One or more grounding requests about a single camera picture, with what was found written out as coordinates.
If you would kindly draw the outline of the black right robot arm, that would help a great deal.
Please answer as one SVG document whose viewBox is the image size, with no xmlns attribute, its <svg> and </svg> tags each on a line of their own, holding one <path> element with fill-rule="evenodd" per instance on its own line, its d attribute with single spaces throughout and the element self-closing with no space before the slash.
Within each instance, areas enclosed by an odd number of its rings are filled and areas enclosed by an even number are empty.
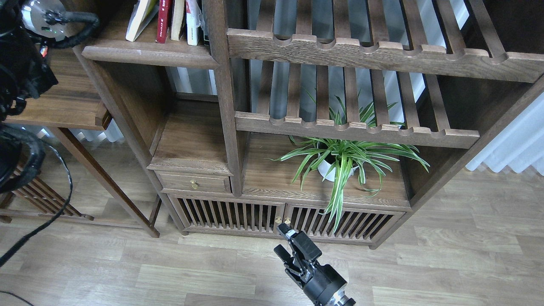
<svg viewBox="0 0 544 306">
<path fill-rule="evenodd" d="M 300 287 L 315 306 L 353 306 L 356 302 L 345 295 L 347 281 L 331 266 L 321 265 L 321 250 L 303 231 L 279 224 L 278 232 L 292 248 L 292 254 L 278 245 L 274 252 L 283 261 L 284 271 Z"/>
</svg>

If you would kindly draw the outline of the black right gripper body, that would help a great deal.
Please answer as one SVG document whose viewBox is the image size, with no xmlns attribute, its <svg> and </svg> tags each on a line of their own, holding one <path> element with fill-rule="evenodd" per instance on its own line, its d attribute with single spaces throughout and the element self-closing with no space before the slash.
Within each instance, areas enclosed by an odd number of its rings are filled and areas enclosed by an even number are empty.
<svg viewBox="0 0 544 306">
<path fill-rule="evenodd" d="M 315 306 L 347 306 L 346 280 L 330 265 L 320 265 L 320 249 L 303 231 L 288 242 L 294 258 L 293 267 L 285 267 L 287 275 L 300 287 Z"/>
</svg>

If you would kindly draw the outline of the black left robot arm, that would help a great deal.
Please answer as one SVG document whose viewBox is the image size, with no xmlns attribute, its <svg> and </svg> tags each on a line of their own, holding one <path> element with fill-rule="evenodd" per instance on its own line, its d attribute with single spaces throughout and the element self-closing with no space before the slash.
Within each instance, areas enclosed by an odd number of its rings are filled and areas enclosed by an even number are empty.
<svg viewBox="0 0 544 306">
<path fill-rule="evenodd" d="M 92 12 L 67 11 L 58 0 L 1 2 L 1 121 L 18 116 L 29 98 L 58 83 L 46 62 L 49 48 L 84 42 L 100 25 Z M 26 186 L 39 174 L 45 147 L 35 134 L 1 124 L 1 192 Z"/>
</svg>

